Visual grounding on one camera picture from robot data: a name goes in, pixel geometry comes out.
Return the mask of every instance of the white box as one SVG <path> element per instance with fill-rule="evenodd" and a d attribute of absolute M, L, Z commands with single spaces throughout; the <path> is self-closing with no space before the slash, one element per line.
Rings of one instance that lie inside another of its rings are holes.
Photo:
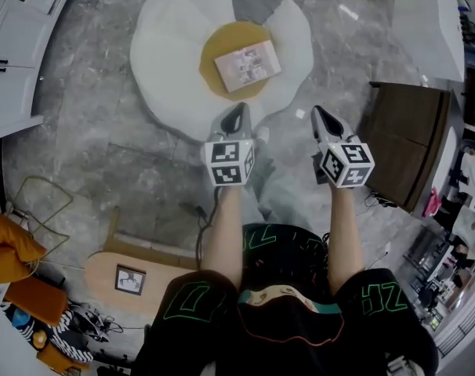
<path fill-rule="evenodd" d="M 422 75 L 464 82 L 457 0 L 394 0 L 393 33 Z"/>
<path fill-rule="evenodd" d="M 228 92 L 273 77 L 281 72 L 271 41 L 247 46 L 215 59 L 215 65 Z"/>
<path fill-rule="evenodd" d="M 337 188 L 363 186 L 375 167 L 366 143 L 321 143 L 321 169 Z"/>
<path fill-rule="evenodd" d="M 255 164 L 253 139 L 207 142 L 205 163 L 213 186 L 245 185 Z"/>

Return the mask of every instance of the blue object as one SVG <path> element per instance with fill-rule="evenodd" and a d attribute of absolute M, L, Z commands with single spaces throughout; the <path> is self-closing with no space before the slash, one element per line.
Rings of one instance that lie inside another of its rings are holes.
<path fill-rule="evenodd" d="M 13 320 L 11 320 L 11 324 L 14 327 L 21 327 L 27 324 L 30 319 L 31 316 L 28 313 L 16 308 L 15 313 L 13 314 Z"/>

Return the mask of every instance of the dark wooden cabinet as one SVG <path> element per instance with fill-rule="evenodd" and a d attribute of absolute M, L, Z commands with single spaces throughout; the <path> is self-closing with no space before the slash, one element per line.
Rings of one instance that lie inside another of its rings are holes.
<path fill-rule="evenodd" d="M 372 86 L 379 92 L 361 133 L 375 160 L 367 186 L 412 212 L 441 147 L 451 93 L 401 84 Z"/>

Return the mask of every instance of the cardboard box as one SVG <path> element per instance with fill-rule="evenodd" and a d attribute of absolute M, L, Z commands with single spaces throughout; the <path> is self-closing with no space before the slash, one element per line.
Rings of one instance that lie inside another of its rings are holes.
<path fill-rule="evenodd" d="M 215 59 L 228 92 L 268 79 L 281 72 L 271 41 L 247 46 Z"/>

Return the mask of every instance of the pink object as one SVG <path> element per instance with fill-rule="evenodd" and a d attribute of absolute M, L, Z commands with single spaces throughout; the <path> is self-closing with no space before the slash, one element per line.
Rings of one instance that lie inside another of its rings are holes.
<path fill-rule="evenodd" d="M 441 208 L 441 199 L 438 197 L 438 192 L 436 191 L 436 187 L 433 188 L 431 191 L 431 196 L 427 202 L 426 209 L 424 210 L 424 214 L 422 217 L 427 216 L 434 216 L 438 213 L 438 210 Z"/>

